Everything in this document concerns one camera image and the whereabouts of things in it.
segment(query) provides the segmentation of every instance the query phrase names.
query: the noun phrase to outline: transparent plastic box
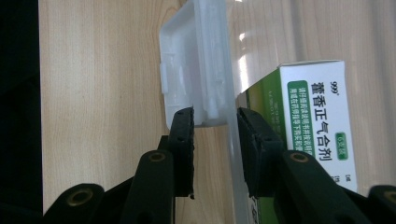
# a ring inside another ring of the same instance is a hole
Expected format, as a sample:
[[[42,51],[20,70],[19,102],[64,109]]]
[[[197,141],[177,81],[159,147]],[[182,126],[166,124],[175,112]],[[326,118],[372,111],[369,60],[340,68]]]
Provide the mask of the transparent plastic box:
[[[166,124],[193,106],[197,127],[228,126],[228,155],[236,223],[249,223],[236,120],[233,71],[224,0],[190,0],[160,31],[161,82]]]

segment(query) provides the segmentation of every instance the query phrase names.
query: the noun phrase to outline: wooden surface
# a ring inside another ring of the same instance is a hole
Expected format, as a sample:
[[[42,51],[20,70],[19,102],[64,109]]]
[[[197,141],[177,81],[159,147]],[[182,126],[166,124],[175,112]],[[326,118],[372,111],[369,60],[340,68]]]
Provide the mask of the wooden surface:
[[[44,210],[76,184],[131,177],[168,133],[158,37],[184,2],[39,1]],[[227,4],[235,93],[280,63],[345,60],[359,191],[396,185],[395,2]],[[226,127],[196,129],[196,200],[177,200],[177,223],[233,222],[225,143]]]

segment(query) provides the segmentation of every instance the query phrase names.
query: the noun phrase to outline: cardboard box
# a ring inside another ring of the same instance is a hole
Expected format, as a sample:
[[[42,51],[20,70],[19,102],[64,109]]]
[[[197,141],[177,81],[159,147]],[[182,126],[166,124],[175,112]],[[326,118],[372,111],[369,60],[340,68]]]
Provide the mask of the cardboard box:
[[[313,155],[337,184],[357,191],[344,62],[281,64],[246,99],[288,149]],[[267,203],[259,202],[259,213]]]

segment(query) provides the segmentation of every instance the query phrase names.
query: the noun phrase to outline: green and white box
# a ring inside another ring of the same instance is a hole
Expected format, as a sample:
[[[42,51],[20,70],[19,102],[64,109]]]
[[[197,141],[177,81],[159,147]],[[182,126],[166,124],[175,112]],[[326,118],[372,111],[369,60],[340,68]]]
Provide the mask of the green and white box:
[[[357,191],[344,62],[281,64],[247,90],[247,106],[288,149],[313,155],[337,184]]]

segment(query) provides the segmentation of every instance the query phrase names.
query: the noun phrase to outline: green label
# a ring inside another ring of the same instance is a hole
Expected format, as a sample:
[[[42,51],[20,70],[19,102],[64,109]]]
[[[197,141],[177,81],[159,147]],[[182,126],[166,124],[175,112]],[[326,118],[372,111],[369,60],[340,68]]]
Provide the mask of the green label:
[[[338,160],[347,160],[347,136],[345,133],[335,134]]]
[[[315,157],[314,135],[312,132],[311,108],[306,81],[288,83],[291,133],[293,148]]]
[[[257,111],[267,121],[276,134],[286,143],[283,97],[279,69],[247,91],[248,108]]]

